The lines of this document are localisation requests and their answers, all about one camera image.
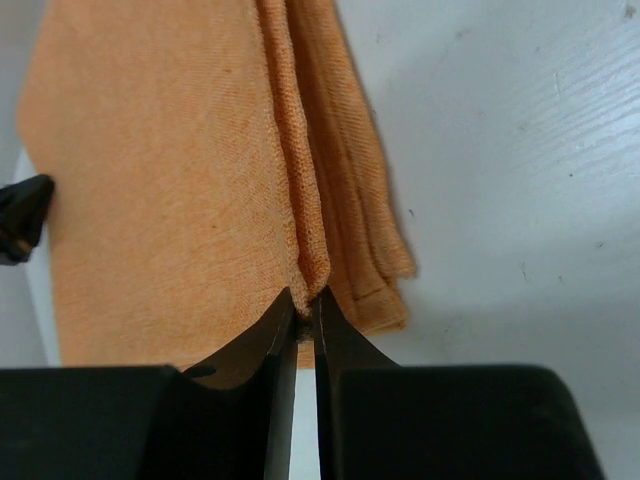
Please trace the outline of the orange cloth placemat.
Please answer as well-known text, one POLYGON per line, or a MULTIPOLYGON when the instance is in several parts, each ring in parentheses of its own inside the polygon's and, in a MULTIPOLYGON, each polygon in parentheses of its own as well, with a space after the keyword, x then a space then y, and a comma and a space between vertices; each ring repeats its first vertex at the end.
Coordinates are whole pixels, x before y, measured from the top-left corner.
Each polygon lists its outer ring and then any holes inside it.
POLYGON ((52 1, 18 111, 67 366, 189 367, 284 289, 402 327, 415 265, 330 1, 52 1))

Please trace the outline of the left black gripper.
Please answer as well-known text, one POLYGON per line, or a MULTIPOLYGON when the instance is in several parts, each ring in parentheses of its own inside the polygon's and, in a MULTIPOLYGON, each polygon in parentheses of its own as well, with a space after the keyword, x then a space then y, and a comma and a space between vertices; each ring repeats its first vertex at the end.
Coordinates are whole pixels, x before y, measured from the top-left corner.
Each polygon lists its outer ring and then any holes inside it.
POLYGON ((54 196, 54 179, 35 175, 1 188, 1 264, 26 263, 39 245, 54 196))

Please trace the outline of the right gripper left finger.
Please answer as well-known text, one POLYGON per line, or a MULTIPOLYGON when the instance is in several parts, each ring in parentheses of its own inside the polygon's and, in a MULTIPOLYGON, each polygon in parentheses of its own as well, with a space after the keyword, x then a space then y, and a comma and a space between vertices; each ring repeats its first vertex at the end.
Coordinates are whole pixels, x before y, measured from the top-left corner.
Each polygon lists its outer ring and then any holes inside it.
POLYGON ((296 377, 295 308, 261 318, 187 370, 5 369, 5 479, 285 479, 296 377))

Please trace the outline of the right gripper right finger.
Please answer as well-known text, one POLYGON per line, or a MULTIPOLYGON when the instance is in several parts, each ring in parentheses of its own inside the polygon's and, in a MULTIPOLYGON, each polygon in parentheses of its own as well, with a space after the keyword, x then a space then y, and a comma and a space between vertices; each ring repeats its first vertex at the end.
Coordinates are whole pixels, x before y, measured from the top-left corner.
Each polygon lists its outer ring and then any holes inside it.
POLYGON ((401 366, 314 301, 325 479, 600 479, 573 396, 533 365, 401 366))

